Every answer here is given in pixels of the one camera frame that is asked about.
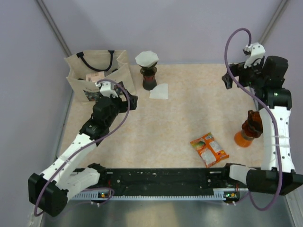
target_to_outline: black bag handle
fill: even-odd
[[[113,53],[114,53],[115,51],[108,51],[108,52],[110,53],[110,64],[109,64],[109,67],[108,67],[107,69],[105,69],[105,70],[98,70],[98,69],[96,69],[96,68],[94,68],[94,67],[91,67],[91,66],[87,63],[87,61],[84,59],[84,53],[83,53],[83,52],[77,53],[77,57],[78,57],[78,58],[81,58],[81,60],[83,61],[83,63],[84,63],[87,67],[89,67],[91,70],[94,70],[94,71],[96,71],[96,72],[103,72],[103,71],[109,71],[109,69],[112,67],[112,64],[113,64]]]

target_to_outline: metal floor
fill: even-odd
[[[254,194],[264,207],[272,195]],[[77,204],[69,202],[66,209]],[[286,198],[258,211],[246,198],[237,206],[206,201],[111,201],[98,208],[82,204],[57,221],[44,217],[41,227],[294,227]]]

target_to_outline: orange packet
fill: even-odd
[[[213,166],[223,159],[229,158],[229,155],[225,153],[211,133],[191,141],[190,144],[203,159],[206,168]]]

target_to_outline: gray wall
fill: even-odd
[[[0,225],[23,227],[32,208],[27,180],[54,159],[71,89],[33,0],[2,0],[0,31]]]
[[[129,59],[153,50],[159,63],[223,62],[228,36],[247,27],[257,41],[279,0],[44,0],[72,53],[126,49]],[[229,60],[243,60],[236,36]]]
[[[289,68],[285,75],[284,87],[292,92],[293,108],[290,118],[290,145],[294,165],[303,174],[303,64],[302,64],[302,23],[303,1],[292,0],[264,44],[268,55],[288,59]],[[303,187],[299,189],[303,197]]]

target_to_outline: purple cable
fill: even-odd
[[[114,191],[114,189],[112,189],[112,188],[88,188],[88,189],[85,189],[85,190],[83,190],[83,192],[90,192],[90,191],[97,191],[97,190],[109,190],[109,191],[111,191],[111,194],[110,194],[110,196],[108,197],[108,199],[107,200],[105,200],[104,202],[102,202],[102,203],[100,203],[101,205],[104,205],[104,204],[106,204],[106,203],[108,203],[108,201],[114,196],[114,194],[115,194],[115,191]],[[55,222],[55,221],[57,221],[57,220],[59,220],[61,217],[63,217],[64,215],[66,215],[68,212],[70,212],[71,210],[73,210],[75,207],[77,207],[77,206],[79,206],[79,205],[82,205],[82,204],[88,204],[88,203],[92,203],[91,201],[85,201],[85,202],[78,202],[77,204],[75,204],[75,205],[73,205],[72,207],[70,207],[68,210],[64,210],[64,212],[63,213],[61,213],[59,216],[57,216],[57,217],[55,217],[55,218],[50,218],[49,217],[49,220],[51,221],[51,222]]]
[[[232,80],[234,81],[234,83],[241,88],[246,94],[248,94],[249,96],[251,96],[253,99],[257,100],[258,103],[261,104],[261,106],[264,107],[264,109],[266,109],[266,111],[268,112],[269,116],[272,119],[273,125],[274,125],[274,129],[275,129],[275,140],[276,140],[276,153],[277,153],[277,157],[278,157],[278,167],[279,167],[279,180],[278,180],[278,187],[276,189],[276,193],[273,197],[273,199],[271,200],[271,202],[264,208],[260,208],[256,205],[255,201],[252,198],[251,193],[249,192],[248,195],[250,196],[250,200],[252,205],[260,210],[260,211],[265,211],[268,210],[277,200],[277,197],[279,196],[280,192],[281,192],[281,188],[282,188],[282,161],[281,161],[281,152],[280,152],[280,145],[279,145],[279,134],[278,134],[278,125],[276,123],[276,119],[274,117],[274,115],[271,113],[270,109],[266,106],[265,103],[263,103],[258,97],[256,97],[254,94],[250,93],[248,90],[246,90],[236,79],[235,76],[232,74],[230,68],[229,68],[229,64],[227,61],[227,51],[228,51],[228,46],[229,43],[231,42],[231,39],[233,38],[233,36],[235,34],[237,34],[239,31],[245,31],[247,32],[248,36],[249,36],[249,43],[248,45],[251,44],[251,33],[247,28],[239,28],[236,31],[234,31],[231,36],[228,38],[227,42],[226,42],[226,46],[225,46],[225,51],[224,51],[224,62],[225,62],[225,66],[227,68],[228,74],[230,75],[230,77],[232,78]]]
[[[97,139],[95,141],[92,141],[91,143],[88,143],[86,144],[85,146],[81,147],[79,150],[75,151],[75,153],[73,153],[68,159],[67,161],[70,161],[75,155],[77,155],[79,152],[81,152],[82,150],[84,150],[85,148],[89,147],[90,145],[94,144],[94,143],[98,143],[98,142],[101,142],[102,140],[104,140],[105,138],[109,137],[110,135],[112,135],[115,131],[117,131],[123,124],[124,122],[126,121],[127,117],[128,117],[128,114],[129,114],[129,111],[130,111],[130,106],[131,106],[131,102],[130,102],[130,98],[126,92],[126,90],[120,85],[118,84],[117,82],[114,82],[113,80],[110,80],[110,79],[101,79],[97,82],[97,84],[99,84],[100,82],[103,82],[103,81],[107,81],[107,82],[111,82],[115,85],[117,85],[122,91],[123,93],[125,94],[125,97],[127,99],[127,111],[126,111],[126,114],[125,114],[125,117],[124,119],[121,121],[121,123],[115,128],[113,129],[109,134],[101,137],[100,139]],[[39,196],[38,196],[38,199],[37,199],[37,202],[35,204],[35,208],[34,208],[34,216],[38,217],[40,216],[41,214],[43,214],[43,211],[40,212],[39,214],[37,213],[37,210],[38,210],[38,204],[40,203],[40,200],[42,198],[42,195],[46,189],[46,187],[50,184],[50,182],[55,178],[55,176],[64,168],[64,166],[67,164],[67,162],[64,162],[59,168],[58,170],[52,175],[52,177],[46,182],[46,184],[44,185],[44,187],[42,188]]]

